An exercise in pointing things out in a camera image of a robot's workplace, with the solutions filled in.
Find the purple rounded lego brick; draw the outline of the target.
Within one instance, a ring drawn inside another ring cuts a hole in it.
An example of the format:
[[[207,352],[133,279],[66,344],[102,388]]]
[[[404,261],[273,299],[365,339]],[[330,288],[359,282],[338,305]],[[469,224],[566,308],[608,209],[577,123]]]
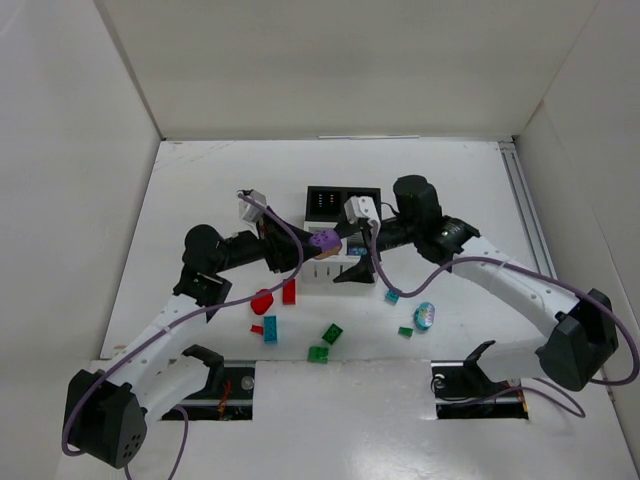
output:
[[[314,257],[315,260],[323,260],[337,255],[342,249],[342,240],[333,229],[315,232],[309,238],[309,244],[320,250],[320,253]]]

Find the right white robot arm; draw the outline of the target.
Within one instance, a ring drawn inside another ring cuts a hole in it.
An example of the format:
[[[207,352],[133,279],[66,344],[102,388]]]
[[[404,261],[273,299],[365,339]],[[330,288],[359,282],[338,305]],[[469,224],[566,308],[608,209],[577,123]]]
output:
[[[539,332],[529,340],[489,340],[460,367],[491,383],[544,377],[580,391],[618,348],[616,324],[606,295],[575,291],[513,261],[469,223],[443,214],[435,187],[424,177],[400,177],[393,185],[397,211],[383,220],[374,200],[355,195],[344,204],[338,231],[359,230],[368,252],[337,277],[360,281],[365,274],[388,278],[381,252],[413,245],[439,272],[450,272],[485,289]]]

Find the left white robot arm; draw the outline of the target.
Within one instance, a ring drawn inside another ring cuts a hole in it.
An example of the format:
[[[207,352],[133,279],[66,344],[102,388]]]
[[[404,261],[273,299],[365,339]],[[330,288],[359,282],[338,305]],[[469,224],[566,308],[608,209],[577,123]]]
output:
[[[197,337],[219,311],[261,299],[290,283],[320,251],[311,236],[273,213],[258,221],[255,232],[230,238],[209,225],[192,228],[184,241],[180,278],[158,316],[105,368],[81,370],[70,380],[63,453],[127,468],[150,423],[219,377],[222,357],[198,345]],[[251,296],[229,299],[232,284],[222,273],[261,260],[285,279]]]

